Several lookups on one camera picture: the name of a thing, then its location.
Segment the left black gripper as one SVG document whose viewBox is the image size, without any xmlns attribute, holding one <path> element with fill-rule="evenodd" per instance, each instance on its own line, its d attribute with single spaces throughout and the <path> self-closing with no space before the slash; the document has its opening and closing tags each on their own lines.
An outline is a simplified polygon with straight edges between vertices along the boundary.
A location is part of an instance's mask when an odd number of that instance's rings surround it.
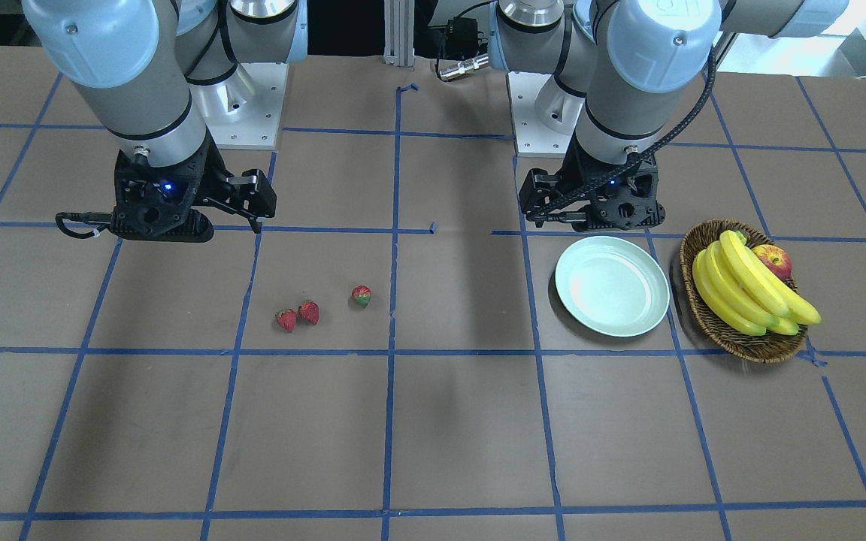
<svg viewBox="0 0 866 541">
<path fill-rule="evenodd" d="M 580 147 L 568 148 L 563 164 L 555 174 L 542 168 L 527 171 L 519 189 L 520 213 L 533 223 L 590 223 L 592 211 L 588 204 L 578 211 L 556 211 L 586 198 L 591 187 L 591 155 Z"/>
</svg>

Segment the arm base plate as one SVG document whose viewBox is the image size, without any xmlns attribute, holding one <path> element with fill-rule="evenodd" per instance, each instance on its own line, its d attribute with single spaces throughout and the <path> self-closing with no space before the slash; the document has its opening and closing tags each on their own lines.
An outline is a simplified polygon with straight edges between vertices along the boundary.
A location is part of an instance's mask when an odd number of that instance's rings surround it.
<svg viewBox="0 0 866 541">
<path fill-rule="evenodd" d="M 516 153 L 563 158 L 585 98 L 567 92 L 551 74 L 511 72 L 507 85 Z"/>
<path fill-rule="evenodd" d="M 239 64 L 226 77 L 189 82 L 192 102 L 221 150 L 275 150 L 288 64 Z"/>
</svg>

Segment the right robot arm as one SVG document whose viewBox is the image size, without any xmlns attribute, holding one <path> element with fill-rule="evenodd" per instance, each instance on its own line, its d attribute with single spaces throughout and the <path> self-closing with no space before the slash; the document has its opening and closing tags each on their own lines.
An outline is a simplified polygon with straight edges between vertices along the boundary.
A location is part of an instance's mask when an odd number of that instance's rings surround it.
<svg viewBox="0 0 866 541">
<path fill-rule="evenodd" d="M 305 1 L 24 1 L 42 46 L 120 145 L 111 222 L 159 235 L 208 206 L 253 227 L 276 195 L 257 171 L 227 171 L 212 126 L 255 92 L 246 64 L 308 51 Z"/>
</svg>

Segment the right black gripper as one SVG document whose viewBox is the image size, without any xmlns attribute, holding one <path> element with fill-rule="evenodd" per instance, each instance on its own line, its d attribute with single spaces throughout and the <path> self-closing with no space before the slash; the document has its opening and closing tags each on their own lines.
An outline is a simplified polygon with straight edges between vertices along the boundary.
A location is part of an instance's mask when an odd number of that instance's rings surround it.
<svg viewBox="0 0 866 541">
<path fill-rule="evenodd" d="M 210 145 L 193 205 L 213 207 L 249 223 L 262 223 L 275 217 L 277 195 L 262 169 L 231 174 L 219 148 Z"/>
</svg>

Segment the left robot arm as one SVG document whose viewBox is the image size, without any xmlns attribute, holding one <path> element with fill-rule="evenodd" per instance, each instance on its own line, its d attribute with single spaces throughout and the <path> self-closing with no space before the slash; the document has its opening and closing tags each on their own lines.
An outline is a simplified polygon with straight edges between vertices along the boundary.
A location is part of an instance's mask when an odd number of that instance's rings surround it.
<svg viewBox="0 0 866 541">
<path fill-rule="evenodd" d="M 656 152 L 713 89 L 719 33 L 810 38 L 846 1 L 494 1 L 490 62 L 543 73 L 577 117 L 560 169 L 527 171 L 529 222 L 578 232 L 660 225 Z"/>
</svg>

